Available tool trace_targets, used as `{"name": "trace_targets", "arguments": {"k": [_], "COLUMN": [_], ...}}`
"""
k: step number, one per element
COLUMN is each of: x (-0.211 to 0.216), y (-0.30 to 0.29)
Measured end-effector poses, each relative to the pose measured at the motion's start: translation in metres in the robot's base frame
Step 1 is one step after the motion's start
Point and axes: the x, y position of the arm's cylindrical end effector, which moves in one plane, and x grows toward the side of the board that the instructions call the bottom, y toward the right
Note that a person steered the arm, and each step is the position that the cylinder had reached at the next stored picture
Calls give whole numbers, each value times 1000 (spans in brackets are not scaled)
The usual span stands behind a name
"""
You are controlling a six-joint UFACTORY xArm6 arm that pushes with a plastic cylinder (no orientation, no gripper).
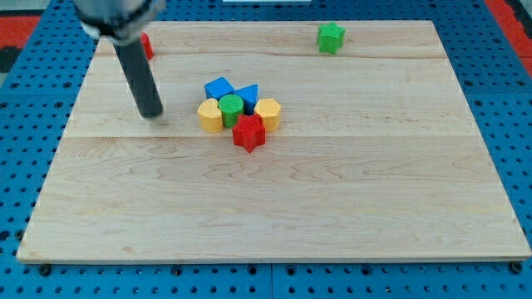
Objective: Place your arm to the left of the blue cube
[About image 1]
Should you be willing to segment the grey robot arm end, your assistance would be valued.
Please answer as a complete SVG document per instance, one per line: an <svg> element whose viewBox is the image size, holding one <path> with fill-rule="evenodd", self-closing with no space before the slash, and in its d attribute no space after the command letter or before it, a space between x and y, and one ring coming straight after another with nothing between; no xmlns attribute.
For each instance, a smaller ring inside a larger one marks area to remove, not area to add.
<svg viewBox="0 0 532 299"><path fill-rule="evenodd" d="M166 0L74 0L85 33L124 46L140 38L142 30L166 9Z"/></svg>

